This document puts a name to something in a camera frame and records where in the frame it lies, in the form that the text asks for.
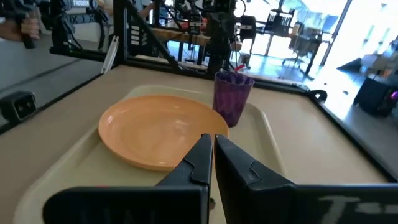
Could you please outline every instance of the cup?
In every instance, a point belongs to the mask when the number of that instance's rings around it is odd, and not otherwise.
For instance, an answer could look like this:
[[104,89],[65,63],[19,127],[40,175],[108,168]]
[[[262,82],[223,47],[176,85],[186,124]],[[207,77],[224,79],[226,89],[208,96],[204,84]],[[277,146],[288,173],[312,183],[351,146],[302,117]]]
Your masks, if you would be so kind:
[[213,109],[224,118],[228,127],[237,125],[253,84],[253,78],[240,73],[216,73]]

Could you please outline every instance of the office chair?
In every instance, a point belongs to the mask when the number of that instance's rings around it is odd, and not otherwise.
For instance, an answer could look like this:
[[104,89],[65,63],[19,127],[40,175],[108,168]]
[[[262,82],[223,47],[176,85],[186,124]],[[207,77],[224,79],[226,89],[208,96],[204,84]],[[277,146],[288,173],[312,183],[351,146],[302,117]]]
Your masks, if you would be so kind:
[[297,68],[300,68],[300,64],[304,61],[300,59],[300,57],[307,56],[308,53],[311,52],[310,42],[306,39],[300,38],[297,35],[291,37],[289,49],[293,51],[295,57],[285,58],[282,61],[282,65],[285,65],[285,62],[294,62],[293,66],[298,64]]

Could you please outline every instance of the beige tray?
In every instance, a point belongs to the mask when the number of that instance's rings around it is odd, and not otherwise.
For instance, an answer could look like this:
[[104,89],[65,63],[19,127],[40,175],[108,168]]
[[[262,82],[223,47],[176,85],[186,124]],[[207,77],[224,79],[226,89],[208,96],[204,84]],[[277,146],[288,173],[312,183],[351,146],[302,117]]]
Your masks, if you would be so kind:
[[[151,85],[133,89],[126,98],[151,94],[183,96],[207,105],[213,101],[212,95]],[[246,104],[238,125],[230,129],[229,138],[267,167],[285,174],[266,117],[254,105]],[[45,201],[69,187],[153,186],[166,174],[143,170],[120,160],[102,143],[94,127],[28,189],[18,203],[13,221],[15,224],[43,223],[41,216]],[[210,214],[210,223],[225,223],[214,170],[211,196],[216,201],[216,208]]]

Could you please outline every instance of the plate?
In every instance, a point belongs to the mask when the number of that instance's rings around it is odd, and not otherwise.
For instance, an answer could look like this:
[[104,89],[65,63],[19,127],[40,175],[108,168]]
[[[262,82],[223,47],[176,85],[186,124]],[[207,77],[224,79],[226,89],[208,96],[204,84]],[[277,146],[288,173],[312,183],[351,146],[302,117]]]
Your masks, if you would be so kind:
[[156,171],[173,170],[203,133],[228,136],[225,120],[209,106],[169,95],[116,103],[102,115],[98,131],[116,155]]

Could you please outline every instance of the desk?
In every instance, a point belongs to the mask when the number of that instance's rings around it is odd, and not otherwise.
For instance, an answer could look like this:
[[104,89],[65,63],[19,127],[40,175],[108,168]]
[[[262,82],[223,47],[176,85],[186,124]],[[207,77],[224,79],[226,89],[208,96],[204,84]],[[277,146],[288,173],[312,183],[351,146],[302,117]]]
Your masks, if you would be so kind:
[[[209,80],[120,65],[4,133],[0,136],[0,223],[11,223],[16,205],[27,188],[98,124],[106,109],[141,85],[171,86],[208,94],[214,89]],[[267,116],[290,180],[302,184],[386,182],[306,98],[254,88],[248,101]],[[42,203],[38,202],[34,209],[41,208]],[[222,214],[221,202],[217,203],[210,223],[225,222],[222,216],[215,215]],[[40,218],[41,214],[35,213],[29,223],[40,223]]]
[[[268,44],[267,44],[267,48],[266,48],[266,53],[264,54],[264,56],[268,56],[269,49],[270,49],[271,43],[272,43],[272,38],[274,36],[292,38],[292,34],[280,34],[280,33],[272,32],[272,31],[264,31],[263,34],[270,35],[269,40],[268,40]],[[320,39],[317,39],[317,38],[309,37],[307,35],[297,35],[297,37],[299,37],[301,39],[305,39],[307,41],[310,41],[312,44],[315,45],[314,48],[313,48],[313,53],[311,55],[310,63],[308,63],[307,69],[305,69],[305,71],[300,69],[300,71],[307,78],[313,80],[313,78],[310,77],[308,74],[310,73],[310,70],[312,68],[313,61],[315,60],[315,57],[317,56],[317,53],[318,53],[318,50],[319,50],[319,46],[321,45],[321,43],[329,43],[330,41],[329,40],[320,40]]]

